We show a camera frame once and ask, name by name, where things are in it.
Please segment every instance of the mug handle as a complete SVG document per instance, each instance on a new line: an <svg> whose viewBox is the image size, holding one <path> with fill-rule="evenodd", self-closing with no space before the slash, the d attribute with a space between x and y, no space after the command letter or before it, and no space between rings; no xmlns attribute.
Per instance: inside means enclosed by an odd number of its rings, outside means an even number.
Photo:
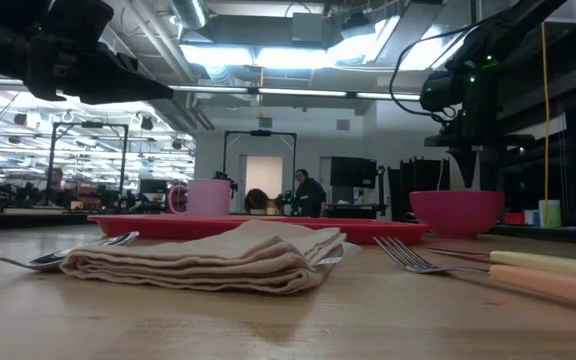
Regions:
<svg viewBox="0 0 576 360"><path fill-rule="evenodd" d="M186 211L177 211L175 210L175 207L173 206L173 201L172 201L172 197L173 197L173 193L179 193L182 192L183 194L186 194ZM168 191L168 209L170 211L170 213L175 214L175 215L186 215L188 214L188 188L183 186L183 185L175 185L172 186L170 188L170 190Z"/></svg>

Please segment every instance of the table surface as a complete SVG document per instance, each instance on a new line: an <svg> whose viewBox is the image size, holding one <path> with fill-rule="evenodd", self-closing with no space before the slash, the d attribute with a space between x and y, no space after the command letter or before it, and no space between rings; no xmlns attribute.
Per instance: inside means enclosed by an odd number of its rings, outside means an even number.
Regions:
<svg viewBox="0 0 576 360"><path fill-rule="evenodd" d="M29 260L99 235L93 225L2 230L0 256ZM575 244L503 236L425 245L576 257ZM283 297L84 281L0 263L0 359L13 358L576 359L576 306L485 274L405 272L372 246L318 289Z"/></svg>

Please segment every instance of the pink mug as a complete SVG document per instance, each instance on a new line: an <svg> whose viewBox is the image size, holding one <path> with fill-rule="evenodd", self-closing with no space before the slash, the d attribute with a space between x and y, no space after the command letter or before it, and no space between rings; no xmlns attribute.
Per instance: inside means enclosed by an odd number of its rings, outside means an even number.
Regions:
<svg viewBox="0 0 576 360"><path fill-rule="evenodd" d="M173 206L175 199L185 196L186 211L180 212ZM168 207L177 215L227 216L230 212L230 181L190 180L188 187L177 185L168 191Z"/></svg>

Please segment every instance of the yellow handle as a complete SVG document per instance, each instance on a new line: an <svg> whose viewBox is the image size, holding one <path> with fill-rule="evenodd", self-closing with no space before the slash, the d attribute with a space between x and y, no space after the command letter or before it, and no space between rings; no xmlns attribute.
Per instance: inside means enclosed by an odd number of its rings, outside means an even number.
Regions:
<svg viewBox="0 0 576 360"><path fill-rule="evenodd" d="M528 269L576 275L576 259L512 251L493 251L490 253L490 260Z"/></svg>
<svg viewBox="0 0 576 360"><path fill-rule="evenodd" d="M547 271L493 265L490 276L502 283L537 291L576 303L576 276L555 274Z"/></svg>

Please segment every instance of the fork tine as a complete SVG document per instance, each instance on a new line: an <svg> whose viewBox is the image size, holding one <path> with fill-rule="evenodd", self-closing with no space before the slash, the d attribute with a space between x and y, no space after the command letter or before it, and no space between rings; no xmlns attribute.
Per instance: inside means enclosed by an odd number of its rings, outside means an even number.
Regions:
<svg viewBox="0 0 576 360"><path fill-rule="evenodd" d="M390 247L388 245L386 245L385 242L382 243L382 241L384 241L383 239L380 240L376 236L373 237L373 239L375 239L377 244L384 250L384 252L386 252L386 255L388 255L388 257L390 257L394 262L399 264L399 266L404 267L404 268L406 267L406 265L404 263L402 263L399 260L399 258L393 254L393 250L391 250Z"/></svg>
<svg viewBox="0 0 576 360"><path fill-rule="evenodd" d="M419 256L416 252L414 252L411 248L409 248L408 246L404 245L404 243L401 242L401 240L395 238L395 243L397 245L399 245L400 248L402 248L404 251L406 251L408 253L408 255L412 256L413 258L417 259L419 262L421 262L422 264L425 265L430 265L432 266L432 264L430 264L428 261L426 261L424 258L422 258L421 256Z"/></svg>
<svg viewBox="0 0 576 360"><path fill-rule="evenodd" d="M390 246L392 246L393 248L395 248L396 252L399 254L399 257L402 259L405 259L406 264L408 266L418 266L420 265L419 261L417 261L417 259L415 259L414 257L410 256L405 249L402 249L399 244L397 244L392 238L388 237L387 238L388 242L390 243Z"/></svg>
<svg viewBox="0 0 576 360"><path fill-rule="evenodd" d="M413 259L411 259L410 257L406 256L406 254L404 254L399 249L397 244L395 244L391 238L382 237L381 240L383 242L385 242L386 244L388 244L388 246L391 249L391 252L399 259L400 262L402 262L404 264L404 266L415 266L416 265L416 262Z"/></svg>

